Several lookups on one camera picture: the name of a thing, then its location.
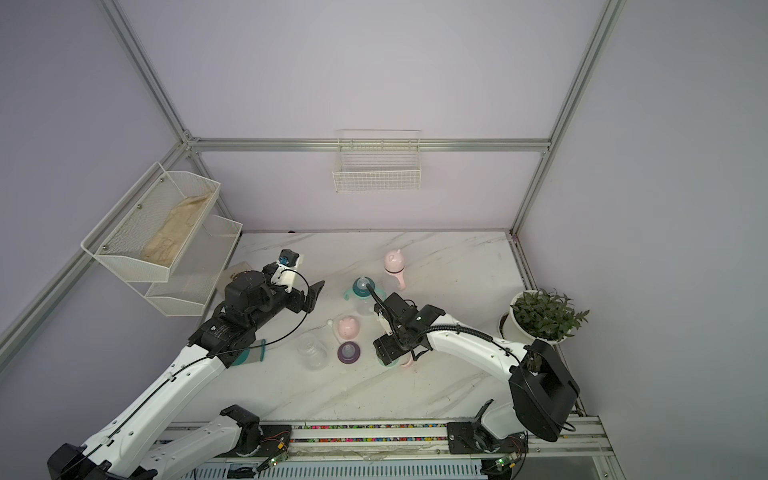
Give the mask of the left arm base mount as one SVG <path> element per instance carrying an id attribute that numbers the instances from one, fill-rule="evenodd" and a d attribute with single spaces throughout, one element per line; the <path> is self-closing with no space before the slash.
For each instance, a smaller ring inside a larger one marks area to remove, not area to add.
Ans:
<path id="1" fill-rule="evenodd" d="M 275 457 L 288 450 L 292 430 L 289 424 L 260 424 L 257 430 L 248 431 L 233 449 L 217 458 Z"/>

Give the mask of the teal bottle cap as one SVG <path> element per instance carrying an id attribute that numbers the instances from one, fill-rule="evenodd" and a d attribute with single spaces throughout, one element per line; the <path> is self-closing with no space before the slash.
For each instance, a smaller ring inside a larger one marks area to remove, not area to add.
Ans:
<path id="1" fill-rule="evenodd" d="M 385 362 L 384 360 L 381 360 L 381 359 L 377 359 L 377 361 L 378 361 L 378 363 L 381 366 L 383 366 L 385 368 L 394 368 L 394 367 L 400 366 L 400 361 L 398 359 L 393 360 L 393 361 L 391 361 L 389 363 L 387 363 L 387 362 Z"/>

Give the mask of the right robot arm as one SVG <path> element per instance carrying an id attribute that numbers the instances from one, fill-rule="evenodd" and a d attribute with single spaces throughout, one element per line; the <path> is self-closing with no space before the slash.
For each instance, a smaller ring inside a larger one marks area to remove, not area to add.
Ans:
<path id="1" fill-rule="evenodd" d="M 568 418 L 580 396 L 580 388 L 554 347 L 542 340 L 529 344 L 512 342 L 472 328 L 445 310 L 427 304 L 416 306 L 393 293 L 381 298 L 366 288 L 385 334 L 373 342 L 385 365 L 403 356 L 416 362 L 429 352 L 459 358 L 505 383 L 511 400 L 494 407 L 484 404 L 476 415 L 473 436 L 480 448 L 513 434 L 529 433 L 555 442 L 562 432 L 573 432 Z"/>

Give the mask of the teal nipple collar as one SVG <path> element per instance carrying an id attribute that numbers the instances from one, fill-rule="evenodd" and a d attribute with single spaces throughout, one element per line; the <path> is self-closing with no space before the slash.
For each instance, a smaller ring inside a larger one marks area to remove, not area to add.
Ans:
<path id="1" fill-rule="evenodd" d="M 358 277 L 352 285 L 352 292 L 358 298 L 369 298 L 372 291 L 376 291 L 376 284 L 367 276 Z"/>

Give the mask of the clear baby bottle front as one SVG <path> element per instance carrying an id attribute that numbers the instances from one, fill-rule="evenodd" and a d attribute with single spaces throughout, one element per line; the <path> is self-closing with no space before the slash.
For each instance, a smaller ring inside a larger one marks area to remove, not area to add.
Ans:
<path id="1" fill-rule="evenodd" d="M 371 297 L 355 297 L 353 299 L 355 311 L 360 317 L 375 315 L 376 303 Z"/>

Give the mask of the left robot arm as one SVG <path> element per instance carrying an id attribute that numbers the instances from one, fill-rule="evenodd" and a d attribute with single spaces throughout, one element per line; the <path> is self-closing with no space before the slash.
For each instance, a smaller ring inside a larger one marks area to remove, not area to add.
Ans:
<path id="1" fill-rule="evenodd" d="M 80 445 L 65 443 L 48 459 L 53 479 L 179 479 L 222 454 L 252 457 L 285 447 L 260 418 L 231 405 L 199 429 L 165 445 L 160 434 L 213 379 L 251 349 L 257 330 L 282 310 L 308 315 L 325 285 L 294 288 L 299 272 L 279 263 L 235 276 L 214 315 L 171 365 L 106 427 Z"/>

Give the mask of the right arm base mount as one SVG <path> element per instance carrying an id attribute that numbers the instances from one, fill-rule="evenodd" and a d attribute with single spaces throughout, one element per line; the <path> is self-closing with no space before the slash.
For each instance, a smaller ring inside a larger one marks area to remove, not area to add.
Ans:
<path id="1" fill-rule="evenodd" d="M 500 438 L 483 424 L 487 410 L 493 402 L 493 399 L 488 400 L 471 420 L 446 424 L 448 450 L 451 454 L 520 455 L 529 451 L 524 431 L 515 431 Z"/>

